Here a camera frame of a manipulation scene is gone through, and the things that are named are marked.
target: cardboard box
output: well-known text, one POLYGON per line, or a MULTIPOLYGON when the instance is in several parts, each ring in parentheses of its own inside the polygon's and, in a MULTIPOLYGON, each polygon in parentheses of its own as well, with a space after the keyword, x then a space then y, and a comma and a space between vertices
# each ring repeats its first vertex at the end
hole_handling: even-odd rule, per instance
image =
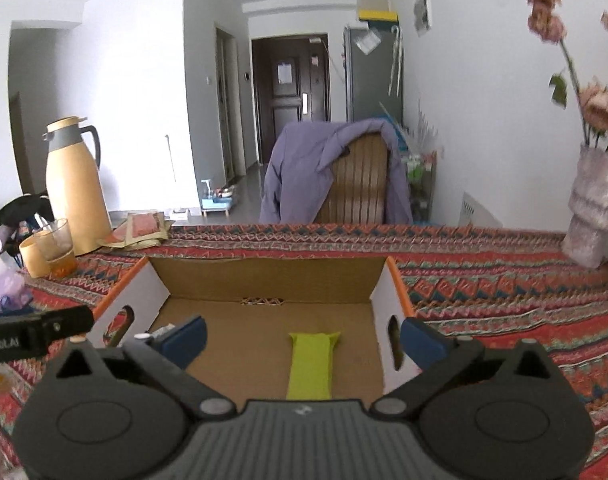
POLYGON ((143 258, 95 309, 94 346, 123 308, 122 341, 202 316, 207 348, 187 372, 239 408, 286 397, 292 332, 341 333, 334 399, 368 406, 420 373, 399 348, 399 326, 414 312, 392 258, 143 258))

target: beige thermos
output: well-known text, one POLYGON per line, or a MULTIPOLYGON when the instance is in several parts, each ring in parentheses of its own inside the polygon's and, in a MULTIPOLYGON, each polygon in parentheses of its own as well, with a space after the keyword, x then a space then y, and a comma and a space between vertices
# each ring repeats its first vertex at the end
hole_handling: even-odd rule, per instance
POLYGON ((89 253, 110 234, 110 219, 101 192, 99 165, 100 139, 94 126, 79 127, 85 121, 67 117, 49 124, 46 188, 55 218, 68 218, 74 253, 89 253), (88 151, 82 134, 90 132, 95 158, 88 151))

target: green strap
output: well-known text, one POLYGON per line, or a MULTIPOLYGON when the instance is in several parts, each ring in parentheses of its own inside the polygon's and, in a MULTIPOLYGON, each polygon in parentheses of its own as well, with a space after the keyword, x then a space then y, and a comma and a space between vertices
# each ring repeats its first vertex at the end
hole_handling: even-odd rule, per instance
POLYGON ((333 348, 340 333, 290 334, 293 360, 287 400, 330 400, 333 348))

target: lavender coat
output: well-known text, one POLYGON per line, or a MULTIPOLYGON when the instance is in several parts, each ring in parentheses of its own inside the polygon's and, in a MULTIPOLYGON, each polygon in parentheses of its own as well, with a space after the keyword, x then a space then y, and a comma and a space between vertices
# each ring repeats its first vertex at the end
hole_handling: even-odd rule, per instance
POLYGON ((388 146, 386 224, 412 224, 406 168, 397 134, 383 119, 357 123, 290 123, 275 142, 266 170, 260 224, 310 224, 333 184, 332 163, 363 134, 381 132, 388 146))

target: red patterned blanket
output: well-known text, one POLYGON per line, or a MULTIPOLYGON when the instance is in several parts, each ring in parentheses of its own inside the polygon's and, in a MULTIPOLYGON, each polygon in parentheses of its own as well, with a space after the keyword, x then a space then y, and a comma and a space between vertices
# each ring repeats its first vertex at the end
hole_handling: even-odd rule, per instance
MULTIPOLYGON (((65 280, 34 280, 38 308, 95 305, 143 255, 165 258, 395 257, 418 315, 446 335, 492 347, 535 337, 590 412, 596 441, 582 480, 608 479, 608 264, 586 270, 559 250, 562 235, 420 226, 202 226, 174 228, 161 247, 100 250, 65 280)), ((60 344, 54 344, 51 356, 60 344)), ((48 359, 14 362, 0 398, 7 465, 13 423, 48 359)))

